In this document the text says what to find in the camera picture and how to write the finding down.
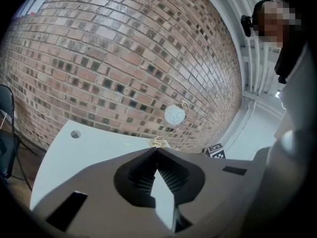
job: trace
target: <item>white table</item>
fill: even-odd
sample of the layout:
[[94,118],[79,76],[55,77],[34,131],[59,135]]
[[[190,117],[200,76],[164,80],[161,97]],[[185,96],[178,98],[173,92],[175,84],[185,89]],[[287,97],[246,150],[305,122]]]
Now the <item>white table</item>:
[[[73,138],[72,131],[79,131],[80,137]],[[148,138],[107,132],[69,120],[41,163],[33,186],[30,209],[33,210],[48,193],[84,168],[151,148],[150,141]]]

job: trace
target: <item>white wall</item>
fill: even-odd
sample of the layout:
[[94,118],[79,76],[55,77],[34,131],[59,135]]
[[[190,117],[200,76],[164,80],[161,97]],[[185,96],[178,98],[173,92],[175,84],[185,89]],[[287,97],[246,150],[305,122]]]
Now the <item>white wall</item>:
[[252,160],[258,150],[271,146],[281,120],[256,105],[250,119],[230,148],[225,152],[227,159]]

